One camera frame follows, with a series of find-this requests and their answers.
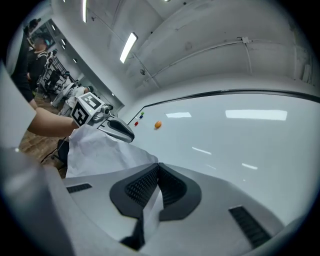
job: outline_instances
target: crumpled white fabric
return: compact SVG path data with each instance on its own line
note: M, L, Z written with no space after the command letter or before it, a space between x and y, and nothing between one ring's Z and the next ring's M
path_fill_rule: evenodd
M70 136L65 177L106 174L154 163L158 158L147 151L85 124Z

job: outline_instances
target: ceiling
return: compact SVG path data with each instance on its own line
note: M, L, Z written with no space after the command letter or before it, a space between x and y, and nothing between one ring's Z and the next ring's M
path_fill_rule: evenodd
M302 79L311 63L304 35L267 0L88 0L87 23L78 0L52 1L52 7L90 54L136 95L215 74ZM131 32L138 40L122 64ZM245 45L241 37L251 42Z

